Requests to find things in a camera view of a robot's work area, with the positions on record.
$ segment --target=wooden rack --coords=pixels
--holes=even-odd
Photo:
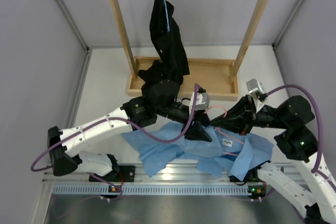
[[[121,41],[131,70],[128,95],[140,96],[141,86],[144,84],[144,81],[141,78],[138,78],[138,69],[147,69],[151,66],[152,62],[158,58],[133,57],[119,2],[118,0],[109,1],[118,24]],[[188,58],[190,75],[184,77],[184,82],[180,88],[180,97],[190,96],[193,92],[194,83],[199,83],[206,88],[207,93],[213,100],[238,100],[237,73],[267,2],[268,0],[257,1],[236,60]]]

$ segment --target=black garment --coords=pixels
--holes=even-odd
[[[167,32],[166,12],[163,0],[155,0],[151,21],[151,40],[162,62],[156,60],[148,70],[139,70],[138,75],[145,81],[142,94],[148,93],[149,88],[160,80],[169,79],[180,86],[183,76],[189,73],[187,56],[185,54],[180,29],[173,19],[174,6],[166,2],[170,31]]]

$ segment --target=white table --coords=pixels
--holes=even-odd
[[[239,46],[185,47],[185,50],[190,58],[234,59],[238,53]],[[132,51],[135,56],[157,56],[154,48],[134,48]],[[128,102],[131,99],[131,97],[126,95],[129,73],[129,67],[122,48],[94,49],[80,100],[76,125],[81,125],[106,115],[123,103]],[[237,76],[238,89],[241,96],[247,93],[246,82],[252,78],[261,81],[267,91],[283,85],[271,46],[250,46]],[[267,104],[277,107],[287,98],[286,92],[282,90],[271,95]],[[211,105],[215,104],[230,109],[235,102],[211,101]],[[212,119],[222,113],[221,109],[212,109],[209,112],[209,117]],[[159,117],[155,125],[151,125],[146,129],[148,131],[158,130],[168,121]],[[283,132],[283,130],[253,128],[252,132],[276,144],[273,137]],[[121,136],[102,141],[88,148],[87,151],[113,154],[120,164],[141,163],[139,153]],[[272,161],[275,163],[288,163],[288,160],[277,146],[274,147]],[[194,164],[196,161],[175,159],[171,163]]]

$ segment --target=blue cloth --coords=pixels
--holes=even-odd
[[[170,122],[159,131],[151,132],[152,135],[170,140],[180,134],[182,125]],[[238,143],[232,138],[220,134],[214,127],[209,126],[205,131],[212,138],[212,142],[191,141],[184,137],[174,143],[159,143],[141,131],[124,133],[126,141],[140,153],[140,160],[148,176],[152,177],[175,158],[198,160],[197,169],[220,176],[223,169],[228,175],[243,180],[247,171],[268,161],[272,156],[273,144],[267,139],[249,133],[240,136],[236,133],[220,129],[221,132],[244,142]]]

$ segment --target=clothing tag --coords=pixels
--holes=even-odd
[[[232,147],[233,141],[223,138],[222,144],[225,145],[225,146]]]

